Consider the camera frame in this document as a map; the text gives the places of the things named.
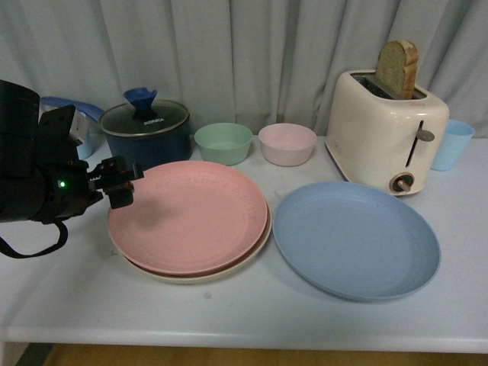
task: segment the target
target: wooden floor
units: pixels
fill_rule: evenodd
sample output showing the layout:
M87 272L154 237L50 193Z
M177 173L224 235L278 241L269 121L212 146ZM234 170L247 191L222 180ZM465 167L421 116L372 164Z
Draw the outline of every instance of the wooden floor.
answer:
M486 366L488 355L55 345L43 366Z

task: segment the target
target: blue plate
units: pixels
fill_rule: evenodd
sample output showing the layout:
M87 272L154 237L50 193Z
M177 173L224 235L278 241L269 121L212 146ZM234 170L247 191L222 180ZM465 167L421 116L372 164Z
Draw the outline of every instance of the blue plate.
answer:
M427 285L438 240L399 198L351 182L322 182L287 195L274 214L281 254L318 288L349 300L389 300Z

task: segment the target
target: plate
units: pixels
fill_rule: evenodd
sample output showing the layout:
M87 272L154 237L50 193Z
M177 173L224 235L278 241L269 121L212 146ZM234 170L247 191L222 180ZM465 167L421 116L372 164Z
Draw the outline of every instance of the plate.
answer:
M240 268L244 267L247 263L249 263L257 254L263 249L266 242L268 241L269 234L271 233L271 211L268 211L268 221L266 222L265 230L262 233L262 236L256 242L256 244L241 258L236 260L234 263L227 265L219 269L218 271L208 272L206 274L201 274L198 276L170 276L165 274L160 274L158 272L147 271L144 268L139 267L132 263L129 259L127 261L132 264L136 269L144 273L145 275L150 276L159 281L169 282L171 284L200 284L202 282L208 281L215 281L231 275L232 273L236 272Z
M147 271L198 276L233 263L262 236L266 200L243 173L213 162L156 166L134 202L108 212L117 249Z
M389 300L427 285L438 240L399 198L351 182L298 188L278 205L273 234L288 264L311 284L349 300Z

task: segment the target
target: bowl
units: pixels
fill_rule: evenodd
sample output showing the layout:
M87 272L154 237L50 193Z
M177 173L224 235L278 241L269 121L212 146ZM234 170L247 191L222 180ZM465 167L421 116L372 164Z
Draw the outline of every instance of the bowl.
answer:
M194 139L203 160L234 165L246 159L252 131L242 124L209 124L199 129Z
M312 154L317 135L299 124L271 124L259 131L261 152L275 165L304 164Z

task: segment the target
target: toaster knob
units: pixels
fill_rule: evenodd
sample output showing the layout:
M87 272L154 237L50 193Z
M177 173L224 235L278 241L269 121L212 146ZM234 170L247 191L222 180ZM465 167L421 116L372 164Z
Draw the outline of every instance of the toaster knob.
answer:
M413 181L413 175L410 173L400 173L391 178L390 189L396 193L408 193L412 189Z
M418 130L415 136L417 139L426 141L427 143L433 141L435 138L434 134L427 130Z

